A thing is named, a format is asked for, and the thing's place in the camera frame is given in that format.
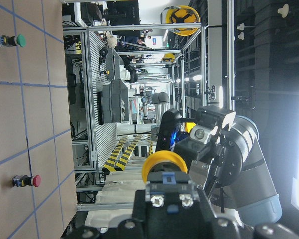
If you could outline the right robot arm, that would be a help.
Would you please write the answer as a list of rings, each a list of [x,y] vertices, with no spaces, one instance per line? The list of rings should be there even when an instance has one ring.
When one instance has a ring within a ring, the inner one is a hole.
[[[212,204],[234,209],[242,223],[275,223],[282,216],[255,123],[232,110],[200,107],[189,137],[175,145],[190,178]]]

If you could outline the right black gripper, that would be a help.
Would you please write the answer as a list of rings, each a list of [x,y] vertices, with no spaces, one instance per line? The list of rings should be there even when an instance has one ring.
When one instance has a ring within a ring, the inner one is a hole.
[[[174,152],[185,161],[190,178],[205,194],[231,185],[242,171],[242,153],[229,138],[235,116],[235,111],[226,108],[200,107],[190,135],[175,145]]]

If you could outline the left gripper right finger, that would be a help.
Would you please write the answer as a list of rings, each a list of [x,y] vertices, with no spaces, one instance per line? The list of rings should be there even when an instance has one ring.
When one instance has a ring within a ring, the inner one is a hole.
[[[194,207],[195,221],[211,222],[215,219],[211,204],[202,189],[194,190]]]

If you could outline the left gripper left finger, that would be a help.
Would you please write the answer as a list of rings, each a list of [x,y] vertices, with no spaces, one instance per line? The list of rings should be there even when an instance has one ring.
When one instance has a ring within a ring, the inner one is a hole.
[[[143,224],[147,223],[147,203],[145,201],[145,190],[136,190],[132,219]]]

